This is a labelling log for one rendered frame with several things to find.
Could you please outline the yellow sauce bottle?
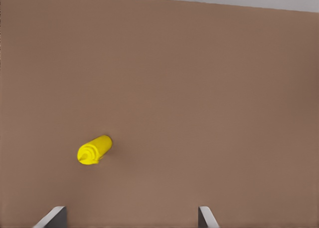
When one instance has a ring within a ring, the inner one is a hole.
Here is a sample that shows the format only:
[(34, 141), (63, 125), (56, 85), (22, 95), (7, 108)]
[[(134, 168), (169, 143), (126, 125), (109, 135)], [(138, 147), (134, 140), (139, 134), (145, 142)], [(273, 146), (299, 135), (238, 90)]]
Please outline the yellow sauce bottle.
[(107, 135), (102, 135), (82, 145), (78, 150), (77, 159), (83, 165), (98, 164), (112, 145), (112, 139)]

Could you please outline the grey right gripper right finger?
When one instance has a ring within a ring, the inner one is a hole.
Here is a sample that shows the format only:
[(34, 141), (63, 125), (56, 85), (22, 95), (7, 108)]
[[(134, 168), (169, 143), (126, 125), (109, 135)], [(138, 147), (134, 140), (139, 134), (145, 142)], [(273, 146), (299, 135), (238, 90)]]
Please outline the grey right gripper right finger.
[(220, 228), (208, 206), (198, 207), (198, 228)]

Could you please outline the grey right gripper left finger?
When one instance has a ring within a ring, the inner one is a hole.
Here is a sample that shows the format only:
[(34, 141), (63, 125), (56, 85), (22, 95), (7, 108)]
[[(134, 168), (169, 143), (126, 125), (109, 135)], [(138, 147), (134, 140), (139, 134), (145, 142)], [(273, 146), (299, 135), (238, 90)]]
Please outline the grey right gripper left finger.
[(56, 206), (32, 228), (67, 228), (66, 206)]

